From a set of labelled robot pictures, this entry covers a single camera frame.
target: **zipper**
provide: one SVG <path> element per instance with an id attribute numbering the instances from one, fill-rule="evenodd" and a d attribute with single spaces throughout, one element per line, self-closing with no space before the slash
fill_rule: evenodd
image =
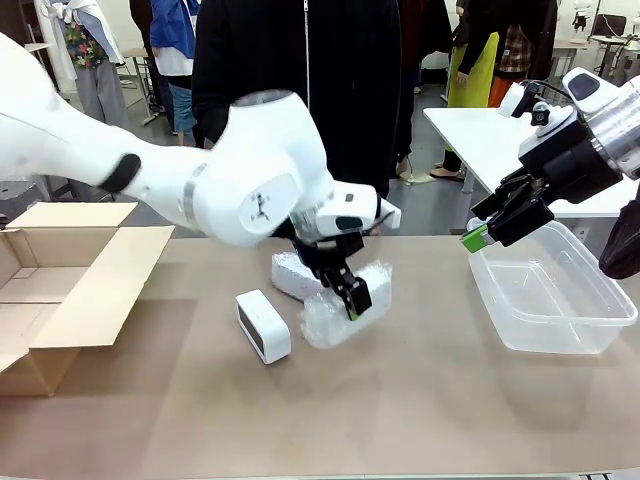
<path id="1" fill-rule="evenodd" d="M 302 0 L 304 3 L 304 44 L 307 77 L 307 109 L 311 111 L 311 66 L 309 55 L 309 0 Z"/>

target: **black display screen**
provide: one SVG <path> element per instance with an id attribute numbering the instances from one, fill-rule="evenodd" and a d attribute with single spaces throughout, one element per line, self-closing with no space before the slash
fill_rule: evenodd
<path id="1" fill-rule="evenodd" d="M 246 313 L 244 313 L 244 310 L 242 310 L 242 307 L 240 307 L 240 305 L 238 305 L 238 313 L 240 314 L 240 321 L 244 325 L 244 328 L 247 329 L 247 332 L 249 332 L 249 335 L 253 339 L 253 343 L 257 345 L 257 347 L 262 352 L 262 355 L 264 355 L 264 343 L 262 341 L 262 337 L 256 331 L 256 328 L 253 326 L 253 323 L 251 323 L 251 321 L 249 320 L 249 317 L 247 317 Z"/>

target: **foot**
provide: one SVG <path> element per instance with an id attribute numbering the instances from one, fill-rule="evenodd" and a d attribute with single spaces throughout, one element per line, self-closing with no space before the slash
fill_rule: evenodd
<path id="1" fill-rule="evenodd" d="M 452 172 L 451 170 L 447 170 L 446 168 L 434 168 L 429 172 L 434 178 L 441 178 L 443 180 L 452 180 L 454 182 L 463 182 L 464 177 L 460 174 L 460 172 Z"/>
<path id="2" fill-rule="evenodd" d="M 409 157 L 404 157 L 396 167 L 396 177 L 409 170 Z"/>

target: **white rectangular device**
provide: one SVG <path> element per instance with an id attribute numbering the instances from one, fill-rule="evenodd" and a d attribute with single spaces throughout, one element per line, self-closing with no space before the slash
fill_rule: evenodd
<path id="1" fill-rule="evenodd" d="M 260 290 L 236 297 L 238 323 L 267 365 L 291 353 L 291 334 L 282 317 Z"/>

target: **gray pants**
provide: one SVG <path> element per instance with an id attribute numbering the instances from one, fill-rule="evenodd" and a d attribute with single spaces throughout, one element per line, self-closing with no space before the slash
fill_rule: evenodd
<path id="1" fill-rule="evenodd" d="M 76 87 L 84 113 L 107 125 L 127 128 L 127 107 L 115 65 L 107 61 L 97 68 L 76 67 L 76 74 Z"/>

